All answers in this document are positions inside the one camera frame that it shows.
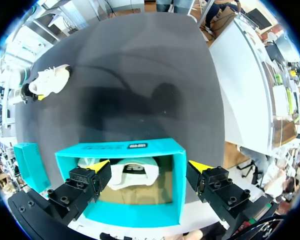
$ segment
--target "teal shoe box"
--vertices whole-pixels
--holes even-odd
[[[172,155],[172,202],[132,205],[98,200],[89,203],[87,219],[123,227],[155,228],[180,224],[186,198],[186,151],[172,138],[79,143],[55,153],[62,178],[69,178],[79,158],[125,159]]]
[[[36,192],[51,186],[36,143],[19,143],[13,146],[22,179]]]

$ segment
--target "gray tabletop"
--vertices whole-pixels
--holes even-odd
[[[101,21],[56,44],[34,64],[73,72],[58,94],[19,103],[19,142],[38,143],[52,188],[63,183],[55,152],[87,142],[173,138],[188,160],[222,165],[224,111],[215,66],[197,24],[177,13]],[[186,202],[197,200],[187,189]]]

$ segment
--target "wooden floor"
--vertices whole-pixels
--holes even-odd
[[[199,1],[196,0],[194,2],[194,5],[198,4],[198,3],[199,3]],[[156,2],[155,1],[145,1],[144,2],[144,10],[147,13],[156,12],[157,11]],[[139,9],[118,11],[118,12],[115,12],[115,14],[114,13],[109,14],[109,18],[115,18],[115,17],[119,17],[119,16],[123,16],[123,15],[139,13],[139,12],[140,12]],[[198,8],[192,9],[190,14],[192,16],[194,16],[197,20],[199,20],[200,16],[201,16],[201,11]],[[211,36],[209,33],[207,33],[205,30],[203,30],[202,27],[200,29],[203,32],[203,34],[205,34],[207,39],[209,40],[207,42],[207,45],[209,47],[215,39],[213,36]],[[239,151],[237,151],[236,145],[234,145],[232,143],[225,142],[224,149],[225,149],[225,151],[224,151],[223,167],[225,169],[229,169],[233,166],[236,166],[236,165],[248,160],[248,158],[246,156],[242,155]]]

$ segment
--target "shoelace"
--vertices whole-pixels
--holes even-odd
[[[56,76],[56,68],[55,67],[53,67],[53,68],[49,67],[48,69],[45,69],[41,73],[43,73],[43,76],[42,76],[40,82],[45,82],[46,83],[46,82],[49,81],[51,75],[53,75],[53,77]]]

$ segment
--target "white sneaker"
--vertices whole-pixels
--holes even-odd
[[[70,66],[64,64],[38,72],[38,78],[29,84],[30,92],[47,97],[50,93],[59,93],[70,77]]]
[[[210,27],[204,26],[204,30],[206,30],[208,34],[210,34],[212,36],[214,35],[214,33],[211,31]]]
[[[159,175],[159,167],[152,157],[126,158],[111,165],[108,186],[119,190],[129,186],[151,186]]]

